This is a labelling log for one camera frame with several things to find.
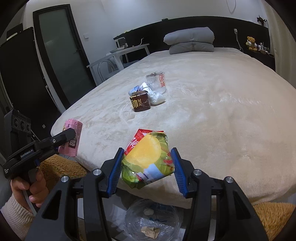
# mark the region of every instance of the door handle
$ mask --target door handle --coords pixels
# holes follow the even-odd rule
[[[78,53],[78,51],[82,51],[82,49],[78,49],[78,50],[76,50],[73,54]]]

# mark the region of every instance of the teddy bear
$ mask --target teddy bear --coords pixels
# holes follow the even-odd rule
[[[247,47],[249,47],[249,50],[251,51],[257,51],[257,44],[255,43],[255,39],[252,37],[247,37],[248,41],[246,42]]]

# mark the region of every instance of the door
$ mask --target door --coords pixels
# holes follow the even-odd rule
[[[50,137],[51,128],[61,113],[40,67],[33,27],[0,46],[0,74],[13,108],[31,119],[32,131],[39,139]]]
[[[50,81],[66,109],[96,87],[70,4],[33,12],[37,45]]]

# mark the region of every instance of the food package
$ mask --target food package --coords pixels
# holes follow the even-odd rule
[[[147,91],[137,91],[130,96],[134,112],[148,110],[151,108]]]
[[[63,131],[67,130],[68,128],[72,128],[75,130],[76,132],[75,138],[61,145],[59,147],[59,153],[64,154],[66,156],[75,157],[77,156],[77,152],[78,152],[78,146],[79,146],[80,135],[82,130],[82,123],[74,119],[66,120],[63,127]]]
[[[139,129],[124,152],[121,177],[125,183],[141,189],[174,170],[166,134]]]
[[[137,91],[141,91],[140,90],[140,87],[137,85],[135,86],[134,88],[132,88],[130,91],[129,91],[129,96],[133,96],[133,93],[137,92]]]

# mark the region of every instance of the fruit-printed package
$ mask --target fruit-printed package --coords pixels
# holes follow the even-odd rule
[[[142,188],[175,170],[163,131],[139,129],[122,160],[121,177],[131,188]]]

